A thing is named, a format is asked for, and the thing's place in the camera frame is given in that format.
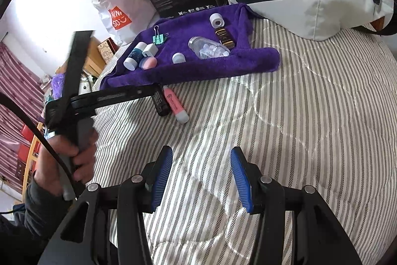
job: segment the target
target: pink marker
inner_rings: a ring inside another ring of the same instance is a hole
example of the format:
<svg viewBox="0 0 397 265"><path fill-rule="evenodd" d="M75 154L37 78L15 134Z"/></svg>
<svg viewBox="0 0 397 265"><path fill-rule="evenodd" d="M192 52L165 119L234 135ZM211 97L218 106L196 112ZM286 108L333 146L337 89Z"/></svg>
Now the pink marker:
<svg viewBox="0 0 397 265"><path fill-rule="evenodd" d="M167 102L169 103L169 106L171 107L172 112L176 117L176 120L180 124L186 124L189 121L189 115L179 102L176 94L174 94L174 92L167 86L163 86L163 89L165 100L167 100Z"/></svg>

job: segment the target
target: finger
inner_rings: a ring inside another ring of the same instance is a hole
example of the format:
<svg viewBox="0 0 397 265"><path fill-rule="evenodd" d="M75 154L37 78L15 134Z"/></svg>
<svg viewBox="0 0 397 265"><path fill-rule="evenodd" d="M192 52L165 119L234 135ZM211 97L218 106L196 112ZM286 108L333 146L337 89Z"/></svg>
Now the finger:
<svg viewBox="0 0 397 265"><path fill-rule="evenodd" d="M78 168L73 174L75 181L81 181L82 179L92 179L94 177L94 163L85 164Z"/></svg>
<svg viewBox="0 0 397 265"><path fill-rule="evenodd" d="M95 130L95 128L93 128L93 132L89 139L90 145L95 144L98 140L98 137L99 137L98 132Z"/></svg>
<svg viewBox="0 0 397 265"><path fill-rule="evenodd" d="M91 145L85 151L81 152L80 154L78 154L73 158L73 164L78 166L78 165L94 163L96 151L97 151L97 146L95 144Z"/></svg>
<svg viewBox="0 0 397 265"><path fill-rule="evenodd" d="M59 155L76 156L79 153L78 147L64 136L54 136L48 142Z"/></svg>
<svg viewBox="0 0 397 265"><path fill-rule="evenodd" d="M94 178L94 176L86 177L86 178L84 178L84 179L81 180L81 183L82 183L82 184L87 184L87 183L90 182L93 178Z"/></svg>

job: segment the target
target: black cable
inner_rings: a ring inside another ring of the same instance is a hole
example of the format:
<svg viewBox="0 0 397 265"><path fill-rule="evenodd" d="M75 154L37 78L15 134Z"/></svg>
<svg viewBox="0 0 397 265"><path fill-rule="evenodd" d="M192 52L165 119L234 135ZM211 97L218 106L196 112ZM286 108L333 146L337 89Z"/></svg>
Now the black cable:
<svg viewBox="0 0 397 265"><path fill-rule="evenodd" d="M18 107L16 103L14 103L10 98L8 98L4 93L0 92L0 104L4 107L8 108L12 111L32 132L35 134L37 139L43 144L43 146L47 149L47 151L55 158L56 162L61 166L61 168L65 171L67 178L69 179L73 191L77 197L76 184L73 180L72 174L67 168L66 164L61 160L59 155L54 151L49 142L44 138L43 134L37 129L32 120L26 115L21 108Z"/></svg>
<svg viewBox="0 0 397 265"><path fill-rule="evenodd" d="M9 215L10 213L22 211L25 209L25 205L20 206L18 209L12 210L12 211L7 211L7 212L0 212L0 215Z"/></svg>

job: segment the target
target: black jacket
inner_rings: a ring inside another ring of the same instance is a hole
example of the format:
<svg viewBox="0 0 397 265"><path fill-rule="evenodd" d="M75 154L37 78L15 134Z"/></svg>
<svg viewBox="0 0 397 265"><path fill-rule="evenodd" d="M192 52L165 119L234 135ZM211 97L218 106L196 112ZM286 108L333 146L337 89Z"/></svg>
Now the black jacket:
<svg viewBox="0 0 397 265"><path fill-rule="evenodd" d="M16 226L0 215L0 263L37 265L49 239L71 203L55 197L32 179L26 191L25 214Z"/></svg>

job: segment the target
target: striped curtain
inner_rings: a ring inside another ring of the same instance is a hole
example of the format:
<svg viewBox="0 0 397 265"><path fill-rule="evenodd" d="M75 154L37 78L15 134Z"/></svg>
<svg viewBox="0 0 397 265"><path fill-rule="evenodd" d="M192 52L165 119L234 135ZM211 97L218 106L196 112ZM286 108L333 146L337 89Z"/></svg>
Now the striped curtain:
<svg viewBox="0 0 397 265"><path fill-rule="evenodd" d="M0 91L10 97L22 110L38 123L44 104L38 77L19 62L4 43L0 43ZM21 135L24 124L7 108L0 106L0 174L13 186L22 189L17 170L15 145L30 146Z"/></svg>

